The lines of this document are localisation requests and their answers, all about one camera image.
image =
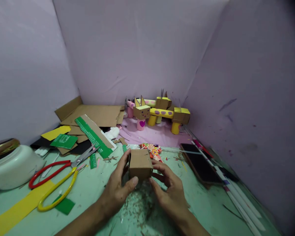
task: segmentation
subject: scissor blade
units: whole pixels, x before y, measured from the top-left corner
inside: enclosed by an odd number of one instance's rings
[[[85,161],[90,155],[92,155],[94,152],[96,152],[98,150],[98,148],[96,148],[95,150],[91,149],[95,146],[92,145],[89,149],[87,149],[78,159],[76,159],[74,162],[72,162],[71,166],[72,167],[77,167],[81,162]]]

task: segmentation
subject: jar lid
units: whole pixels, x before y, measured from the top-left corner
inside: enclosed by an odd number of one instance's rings
[[[9,138],[0,141],[0,159],[9,155],[20,145],[20,141],[15,138]]]

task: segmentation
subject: yellow cylinder leg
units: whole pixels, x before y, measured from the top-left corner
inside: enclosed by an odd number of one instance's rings
[[[157,123],[157,124],[160,124],[161,121],[162,121],[162,117],[161,117],[161,116],[158,116],[158,117],[156,118],[156,123]]]
[[[179,134],[179,127],[180,127],[180,124],[179,123],[173,122],[173,124],[171,126],[171,132],[173,134]]]
[[[152,116],[150,115],[150,118],[148,119],[148,125],[149,126],[154,126],[155,125],[155,121],[156,121],[156,116]]]

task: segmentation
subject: yellow scissor handle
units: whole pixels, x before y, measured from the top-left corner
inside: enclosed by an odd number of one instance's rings
[[[76,176],[78,175],[78,170],[76,170],[76,167],[73,167],[71,172],[66,176],[64,177],[62,180],[60,180],[60,182],[58,182],[54,187],[52,187],[44,196],[43,198],[39,201],[38,203],[38,206],[37,206],[37,209],[38,211],[48,211],[48,210],[51,210],[53,209],[55,206],[57,206],[68,194],[69,192],[71,191],[71,188],[73,187],[73,184],[76,180]],[[46,206],[44,207],[43,206],[43,203],[44,201],[46,200],[46,198],[53,192],[55,191],[60,185],[63,184],[63,182],[65,182],[72,174],[74,173],[73,175],[73,179],[71,181],[71,184],[69,186],[69,188],[66,190],[66,192],[57,200],[55,201],[54,203],[50,204],[49,206]]]

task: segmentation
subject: green paper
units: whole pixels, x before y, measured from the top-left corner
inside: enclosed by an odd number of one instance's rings
[[[96,157],[95,157],[95,153],[93,153],[90,157],[89,157],[89,164],[91,169],[94,169],[97,167],[97,161],[96,161]]]
[[[59,134],[58,137],[53,140],[50,146],[71,149],[77,140],[78,137],[67,134]]]
[[[55,200],[57,201],[62,195],[60,194]],[[68,215],[72,208],[74,207],[75,203],[71,201],[70,199],[64,198],[55,208],[64,213],[65,215]]]
[[[113,152],[111,148],[108,148],[103,141],[97,136],[97,134],[90,128],[90,126],[83,120],[82,117],[78,117],[75,119],[75,122],[81,128],[81,130],[86,134],[92,144],[95,144],[95,148],[98,148],[98,153],[102,156],[102,158],[108,158],[109,155]]]
[[[122,150],[124,151],[124,153],[127,151],[127,145],[123,145],[122,146]]]

